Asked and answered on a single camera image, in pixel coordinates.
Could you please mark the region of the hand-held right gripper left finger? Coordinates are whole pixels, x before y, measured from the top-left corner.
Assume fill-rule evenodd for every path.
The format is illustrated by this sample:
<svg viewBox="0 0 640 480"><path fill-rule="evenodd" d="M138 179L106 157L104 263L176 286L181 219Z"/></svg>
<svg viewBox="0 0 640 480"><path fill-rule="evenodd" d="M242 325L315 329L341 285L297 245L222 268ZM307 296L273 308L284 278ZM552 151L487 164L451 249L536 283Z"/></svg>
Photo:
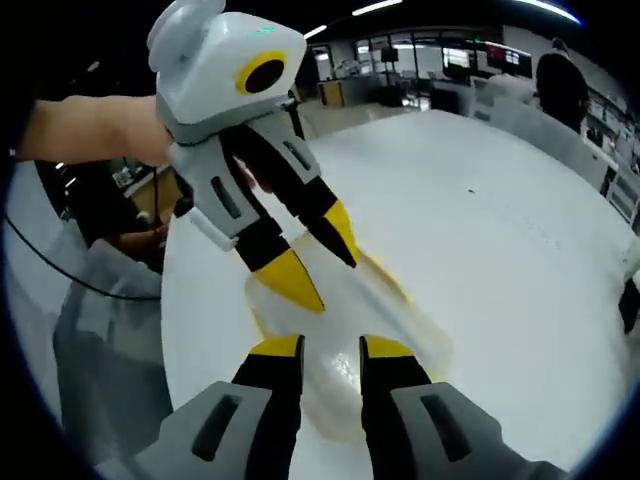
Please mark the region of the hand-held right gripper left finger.
<svg viewBox="0 0 640 480"><path fill-rule="evenodd" d="M217 381L168 416L134 457L141 479L286 479L301 424L302 335L253 347L230 382Z"/></svg>

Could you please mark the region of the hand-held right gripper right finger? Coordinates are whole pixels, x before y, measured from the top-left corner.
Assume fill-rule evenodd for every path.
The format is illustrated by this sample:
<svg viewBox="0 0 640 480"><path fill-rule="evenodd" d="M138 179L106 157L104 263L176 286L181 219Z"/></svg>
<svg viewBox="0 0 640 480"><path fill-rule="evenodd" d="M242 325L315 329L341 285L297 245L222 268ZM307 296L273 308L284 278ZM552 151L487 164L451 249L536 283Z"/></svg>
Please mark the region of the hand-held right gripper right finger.
<svg viewBox="0 0 640 480"><path fill-rule="evenodd" d="M375 335L359 339L362 427L376 479L564 479L547 461L506 445L500 423L413 351Z"/></svg>

